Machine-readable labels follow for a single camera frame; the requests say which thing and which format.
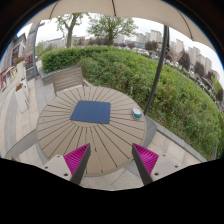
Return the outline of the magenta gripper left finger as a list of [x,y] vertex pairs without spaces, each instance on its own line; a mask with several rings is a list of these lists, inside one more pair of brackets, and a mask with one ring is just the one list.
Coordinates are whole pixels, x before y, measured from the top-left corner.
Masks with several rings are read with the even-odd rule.
[[83,145],[64,156],[71,172],[70,181],[79,185],[91,154],[90,144]]

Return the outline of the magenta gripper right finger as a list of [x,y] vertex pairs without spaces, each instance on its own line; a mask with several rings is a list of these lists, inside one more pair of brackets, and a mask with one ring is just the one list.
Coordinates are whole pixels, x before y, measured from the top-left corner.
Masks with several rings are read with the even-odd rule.
[[151,172],[159,158],[159,155],[135,143],[132,144],[132,155],[143,184],[148,185],[152,183],[153,180],[151,178]]

